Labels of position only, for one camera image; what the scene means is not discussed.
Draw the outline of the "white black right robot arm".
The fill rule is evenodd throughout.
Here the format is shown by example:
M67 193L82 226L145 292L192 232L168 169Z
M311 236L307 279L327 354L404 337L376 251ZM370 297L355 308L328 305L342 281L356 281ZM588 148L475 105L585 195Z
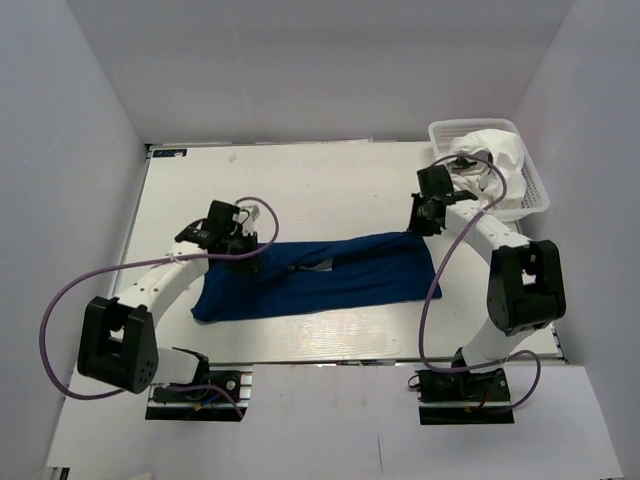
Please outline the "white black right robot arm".
M438 373L484 373L522 353L515 348L535 331L562 318L566 297L560 253L550 240L534 241L519 234L469 191L456 191L443 165L417 172L420 192L414 194L409 231L422 237L444 230L456 238L431 281L421 313L418 352L424 365ZM467 243L489 266L488 317L459 354L460 367L437 367L425 351L427 314L440 278L453 253Z

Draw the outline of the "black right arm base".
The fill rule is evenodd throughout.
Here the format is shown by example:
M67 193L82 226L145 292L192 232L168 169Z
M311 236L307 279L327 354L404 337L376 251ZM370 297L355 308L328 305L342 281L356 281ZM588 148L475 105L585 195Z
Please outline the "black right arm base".
M423 426L507 425L514 423L503 369L488 373L443 374L416 371L407 381L418 395Z

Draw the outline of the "blue mickey t shirt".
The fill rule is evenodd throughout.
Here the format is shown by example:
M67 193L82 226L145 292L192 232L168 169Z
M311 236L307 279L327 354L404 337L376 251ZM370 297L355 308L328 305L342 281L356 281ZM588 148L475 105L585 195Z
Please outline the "blue mickey t shirt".
M276 243L254 274L213 264L192 316L214 323L423 300L435 274L426 243L410 232Z

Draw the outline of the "blue label sticker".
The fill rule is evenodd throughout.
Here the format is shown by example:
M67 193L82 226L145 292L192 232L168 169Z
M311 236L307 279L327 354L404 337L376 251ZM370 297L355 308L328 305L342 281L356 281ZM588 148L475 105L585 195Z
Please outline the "blue label sticker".
M152 152L153 158L180 158L187 155L187 148L170 148L170 149L155 149Z

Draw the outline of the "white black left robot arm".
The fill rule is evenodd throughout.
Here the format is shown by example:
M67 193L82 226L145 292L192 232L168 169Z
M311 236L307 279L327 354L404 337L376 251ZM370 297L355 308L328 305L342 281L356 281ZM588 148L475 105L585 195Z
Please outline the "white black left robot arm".
M259 206L214 200L207 217L174 237L163 262L112 298L95 297L86 307L77 369L131 393L152 384L206 382L208 358L198 352L160 348L156 327L178 297L209 270L213 255L244 255L258 248L254 222Z

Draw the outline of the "white t shirt red print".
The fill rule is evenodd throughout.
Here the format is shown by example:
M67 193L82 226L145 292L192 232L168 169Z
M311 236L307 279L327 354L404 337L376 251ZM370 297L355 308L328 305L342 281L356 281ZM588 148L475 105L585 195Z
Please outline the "white t shirt red print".
M521 173L524 153L520 137L506 131L485 129L471 132L456 138L451 143L450 154L466 154L475 157L480 150L487 150L492 154L493 165L502 173L506 180L507 191L504 199L497 204L496 209L511 209L524 198L526 181Z

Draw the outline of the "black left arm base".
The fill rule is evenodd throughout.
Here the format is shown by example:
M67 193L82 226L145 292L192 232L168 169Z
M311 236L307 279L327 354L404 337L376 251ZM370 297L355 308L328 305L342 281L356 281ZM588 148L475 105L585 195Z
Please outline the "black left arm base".
M206 388L178 391L178 386L151 387L145 419L152 421L239 423L249 406L252 366L211 365L203 380Z

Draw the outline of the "white t shirt black print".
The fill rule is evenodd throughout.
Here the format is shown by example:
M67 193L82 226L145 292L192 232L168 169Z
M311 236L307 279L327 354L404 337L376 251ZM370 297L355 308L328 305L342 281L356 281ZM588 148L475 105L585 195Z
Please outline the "white t shirt black print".
M487 150L480 150L475 154L475 159L453 156L440 162L439 166L447 169L455 191L469 191L488 204L500 194L501 182L493 170L478 159L493 163L492 154Z

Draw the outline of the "white plastic basket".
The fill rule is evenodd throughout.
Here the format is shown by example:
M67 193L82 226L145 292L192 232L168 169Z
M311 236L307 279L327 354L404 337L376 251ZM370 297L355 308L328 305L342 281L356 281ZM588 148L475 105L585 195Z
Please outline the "white plastic basket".
M440 158L449 155L451 153L451 143L456 138L485 129L506 131L520 137L520 132L517 127L510 120L502 118L470 118L435 121L428 127L434 156ZM526 191L524 198L517 206L511 209L502 209L495 214L495 216L503 222L515 222L528 215L544 212L550 205L546 189L524 142L522 142L522 149L524 159L521 173L526 181Z

